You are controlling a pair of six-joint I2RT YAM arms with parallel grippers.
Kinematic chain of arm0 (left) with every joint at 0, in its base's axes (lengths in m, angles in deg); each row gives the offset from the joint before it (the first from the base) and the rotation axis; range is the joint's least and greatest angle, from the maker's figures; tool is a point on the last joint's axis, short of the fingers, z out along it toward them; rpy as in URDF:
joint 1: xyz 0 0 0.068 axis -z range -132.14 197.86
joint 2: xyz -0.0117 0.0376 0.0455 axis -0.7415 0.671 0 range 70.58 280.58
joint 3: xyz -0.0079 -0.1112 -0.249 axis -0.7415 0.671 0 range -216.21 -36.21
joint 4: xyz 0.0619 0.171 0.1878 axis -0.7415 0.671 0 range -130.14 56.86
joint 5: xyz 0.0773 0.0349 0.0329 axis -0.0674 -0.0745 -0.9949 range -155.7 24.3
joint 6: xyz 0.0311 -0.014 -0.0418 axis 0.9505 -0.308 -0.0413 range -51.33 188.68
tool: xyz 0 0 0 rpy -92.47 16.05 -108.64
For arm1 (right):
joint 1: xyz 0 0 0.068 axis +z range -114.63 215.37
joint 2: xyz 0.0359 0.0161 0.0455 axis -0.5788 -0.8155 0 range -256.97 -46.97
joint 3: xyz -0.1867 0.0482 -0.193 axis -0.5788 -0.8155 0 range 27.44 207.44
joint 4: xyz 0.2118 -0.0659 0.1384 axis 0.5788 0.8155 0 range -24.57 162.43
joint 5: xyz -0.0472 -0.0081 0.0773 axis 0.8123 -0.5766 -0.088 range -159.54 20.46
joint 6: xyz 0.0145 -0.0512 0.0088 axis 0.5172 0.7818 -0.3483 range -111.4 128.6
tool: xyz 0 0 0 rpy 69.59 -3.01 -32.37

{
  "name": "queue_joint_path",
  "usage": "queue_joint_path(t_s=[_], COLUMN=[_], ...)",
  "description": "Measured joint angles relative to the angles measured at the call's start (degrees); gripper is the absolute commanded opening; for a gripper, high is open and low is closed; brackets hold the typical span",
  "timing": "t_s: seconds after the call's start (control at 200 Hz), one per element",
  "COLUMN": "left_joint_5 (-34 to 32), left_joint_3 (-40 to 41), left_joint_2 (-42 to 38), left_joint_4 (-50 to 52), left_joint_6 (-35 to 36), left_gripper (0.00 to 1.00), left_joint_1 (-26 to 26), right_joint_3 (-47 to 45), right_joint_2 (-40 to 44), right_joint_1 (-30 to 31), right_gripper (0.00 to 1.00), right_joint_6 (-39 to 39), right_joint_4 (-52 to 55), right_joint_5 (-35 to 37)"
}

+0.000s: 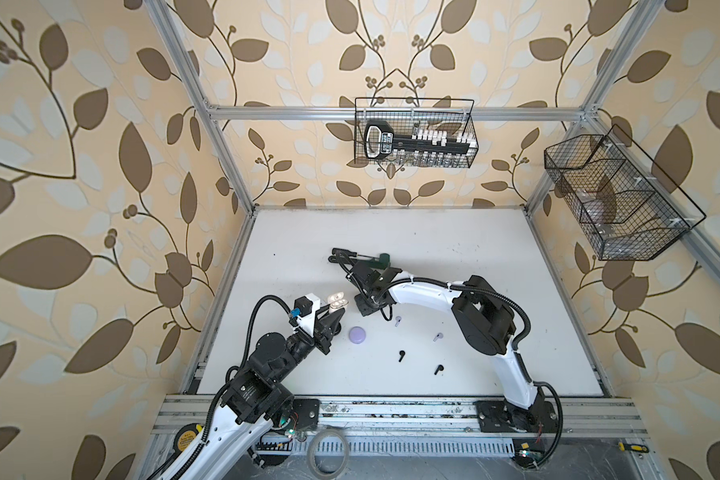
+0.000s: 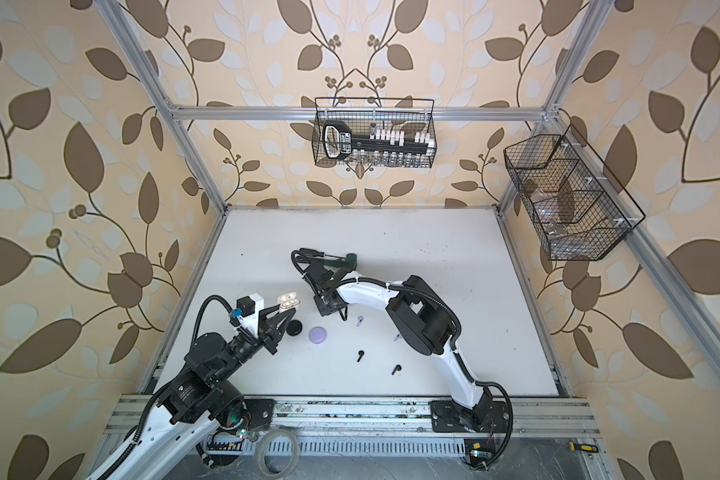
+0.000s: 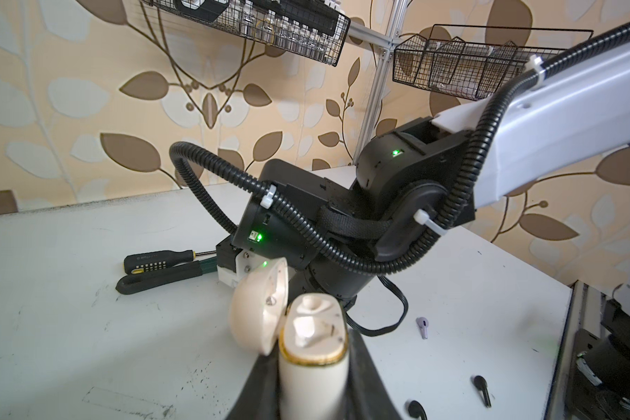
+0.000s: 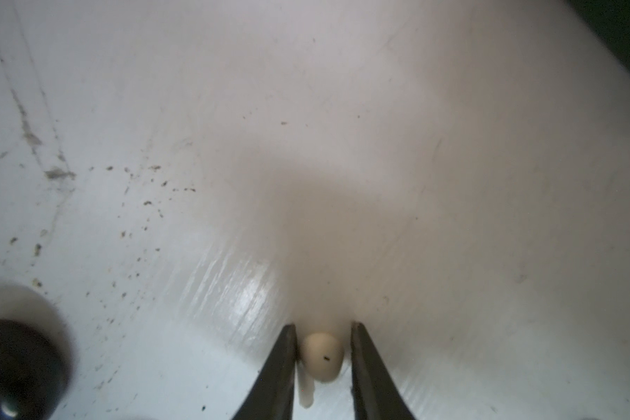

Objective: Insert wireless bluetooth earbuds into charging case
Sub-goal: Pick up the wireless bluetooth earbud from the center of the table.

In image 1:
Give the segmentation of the cream earbud charging case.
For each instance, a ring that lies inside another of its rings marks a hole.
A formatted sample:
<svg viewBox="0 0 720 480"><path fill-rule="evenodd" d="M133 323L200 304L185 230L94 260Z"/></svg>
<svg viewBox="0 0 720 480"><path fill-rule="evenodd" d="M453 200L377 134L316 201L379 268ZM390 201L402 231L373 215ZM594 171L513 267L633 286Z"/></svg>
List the cream earbud charging case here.
<svg viewBox="0 0 720 480"><path fill-rule="evenodd" d="M327 297L327 304L329 311L334 312L345 308L348 305L348 300L343 292L337 292Z"/></svg>

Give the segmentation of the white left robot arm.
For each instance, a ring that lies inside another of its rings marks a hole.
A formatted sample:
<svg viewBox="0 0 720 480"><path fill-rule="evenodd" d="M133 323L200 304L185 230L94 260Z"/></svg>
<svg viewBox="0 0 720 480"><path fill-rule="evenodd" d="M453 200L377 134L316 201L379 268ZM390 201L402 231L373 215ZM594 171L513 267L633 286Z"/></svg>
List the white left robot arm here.
<svg viewBox="0 0 720 480"><path fill-rule="evenodd" d="M212 398L204 422L182 427L151 479L221 479L244 455L257 457L255 447L266 434L290 441L317 428L320 402L296 400L283 381L311 352L330 352L347 299L342 292L325 301L307 294L288 306L266 295L255 304L250 324L268 301L285 310L293 333L267 333L254 349L244 349L243 361Z"/></svg>

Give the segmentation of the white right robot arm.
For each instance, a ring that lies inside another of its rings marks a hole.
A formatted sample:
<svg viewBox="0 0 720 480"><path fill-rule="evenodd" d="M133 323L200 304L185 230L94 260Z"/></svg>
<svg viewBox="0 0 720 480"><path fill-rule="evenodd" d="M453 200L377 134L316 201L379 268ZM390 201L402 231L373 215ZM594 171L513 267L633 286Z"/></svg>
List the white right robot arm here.
<svg viewBox="0 0 720 480"><path fill-rule="evenodd" d="M466 343L488 357L502 388L502 403L492 403L481 415L483 421L537 435L563 431L559 396L548 383L531 378L519 353L520 342L531 332L529 316L484 278L446 282L415 276L393 267L384 255L340 248L332 250L328 261L340 266L357 288L355 303L364 316L390 313L395 305L416 305L455 319Z"/></svg>

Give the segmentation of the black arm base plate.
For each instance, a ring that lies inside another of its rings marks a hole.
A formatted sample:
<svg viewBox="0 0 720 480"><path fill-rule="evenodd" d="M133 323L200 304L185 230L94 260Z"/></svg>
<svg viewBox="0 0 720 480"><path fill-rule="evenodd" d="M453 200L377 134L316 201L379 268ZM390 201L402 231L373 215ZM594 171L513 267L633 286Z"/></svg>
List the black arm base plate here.
<svg viewBox="0 0 720 480"><path fill-rule="evenodd" d="M317 398L296 398L275 416L273 430L283 435L315 430L321 402Z"/></svg>

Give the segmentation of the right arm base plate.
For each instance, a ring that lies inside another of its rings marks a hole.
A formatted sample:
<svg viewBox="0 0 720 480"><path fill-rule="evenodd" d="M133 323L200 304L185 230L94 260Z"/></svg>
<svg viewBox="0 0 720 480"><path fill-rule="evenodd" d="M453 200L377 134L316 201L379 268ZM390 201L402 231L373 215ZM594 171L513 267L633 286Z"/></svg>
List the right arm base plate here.
<svg viewBox="0 0 720 480"><path fill-rule="evenodd" d="M541 400L522 409L504 400L477 401L475 410L483 433L519 433L536 435L555 433L558 415L551 402Z"/></svg>

